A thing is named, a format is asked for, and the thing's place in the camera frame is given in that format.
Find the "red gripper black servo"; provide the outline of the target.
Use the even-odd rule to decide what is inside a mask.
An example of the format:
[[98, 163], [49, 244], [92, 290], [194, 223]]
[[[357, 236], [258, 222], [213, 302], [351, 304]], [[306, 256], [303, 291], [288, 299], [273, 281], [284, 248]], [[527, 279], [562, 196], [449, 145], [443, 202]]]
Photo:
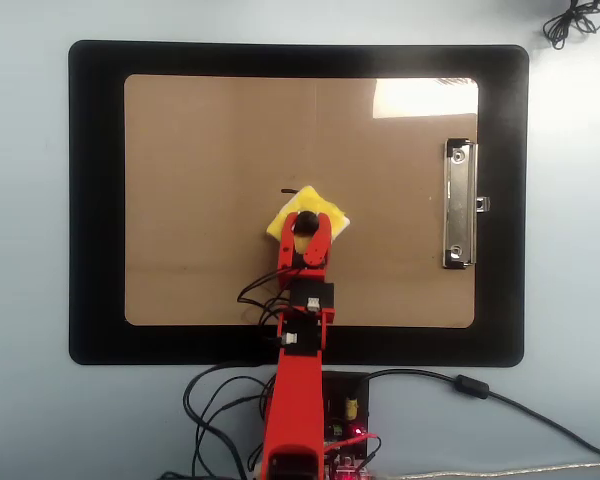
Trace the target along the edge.
[[332, 229], [325, 213], [302, 213], [302, 232], [311, 235], [303, 255], [295, 252], [294, 226], [297, 212], [290, 213], [282, 227], [278, 255], [279, 285], [289, 292], [294, 308], [307, 312], [335, 312], [335, 287], [326, 280]]

